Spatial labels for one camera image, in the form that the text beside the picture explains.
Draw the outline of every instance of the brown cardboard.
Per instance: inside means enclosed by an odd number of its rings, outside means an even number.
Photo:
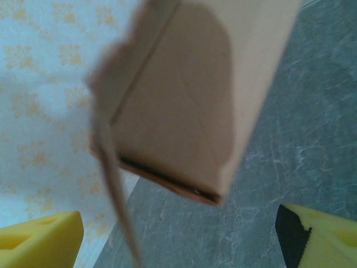
[[[112,125],[122,168],[222,205],[300,6],[183,1]]]

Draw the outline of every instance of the marble-pattern floor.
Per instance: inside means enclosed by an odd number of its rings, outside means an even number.
[[[138,182],[129,207],[146,268],[283,268],[281,203],[357,220],[356,25],[355,0],[302,10],[224,208]],[[95,267],[130,263],[116,226]]]

